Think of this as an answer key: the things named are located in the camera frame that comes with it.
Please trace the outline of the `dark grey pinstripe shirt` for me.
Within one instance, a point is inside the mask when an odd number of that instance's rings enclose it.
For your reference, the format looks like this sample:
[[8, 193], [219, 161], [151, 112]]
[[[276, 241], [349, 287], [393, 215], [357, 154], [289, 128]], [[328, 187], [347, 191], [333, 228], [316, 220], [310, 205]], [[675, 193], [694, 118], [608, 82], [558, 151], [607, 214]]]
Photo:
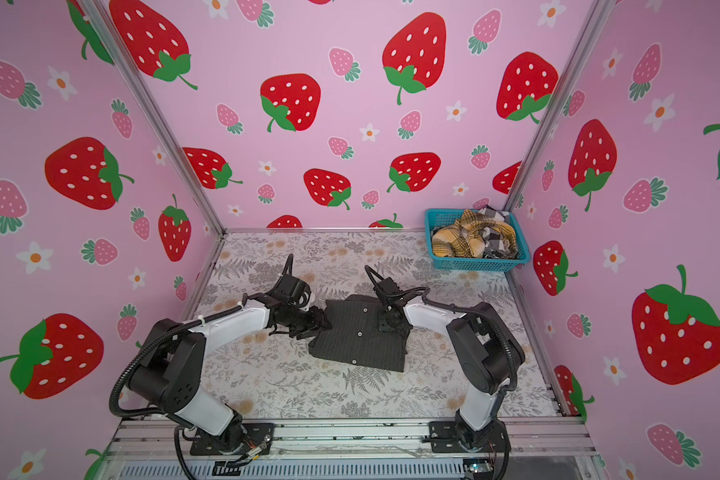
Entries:
[[316, 358], [403, 372], [408, 336], [381, 333], [377, 309], [382, 303], [373, 297], [350, 295], [345, 300], [327, 300], [324, 309], [332, 329], [322, 331], [309, 344]]

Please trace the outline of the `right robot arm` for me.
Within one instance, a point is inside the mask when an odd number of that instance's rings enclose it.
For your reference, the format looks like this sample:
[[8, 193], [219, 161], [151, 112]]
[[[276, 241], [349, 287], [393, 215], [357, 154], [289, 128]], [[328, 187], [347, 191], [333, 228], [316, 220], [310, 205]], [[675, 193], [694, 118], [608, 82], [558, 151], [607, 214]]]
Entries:
[[511, 443], [499, 410], [517, 388], [525, 354], [495, 309], [481, 302], [462, 307], [425, 298], [382, 302], [384, 315], [410, 327], [447, 336], [469, 382], [448, 439], [467, 452], [494, 450], [508, 455]]

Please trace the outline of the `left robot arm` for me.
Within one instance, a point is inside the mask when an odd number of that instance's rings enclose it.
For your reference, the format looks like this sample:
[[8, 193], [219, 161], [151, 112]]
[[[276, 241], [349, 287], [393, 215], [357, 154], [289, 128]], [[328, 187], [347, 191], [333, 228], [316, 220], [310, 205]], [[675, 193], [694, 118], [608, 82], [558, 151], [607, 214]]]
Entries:
[[246, 443], [242, 415], [201, 386], [208, 354], [250, 333], [279, 326], [295, 339], [331, 328], [325, 312], [303, 310], [274, 300], [247, 300], [219, 314], [185, 323], [157, 322], [109, 395], [110, 412], [119, 418], [164, 415], [180, 428], [194, 428], [222, 453], [237, 453]]

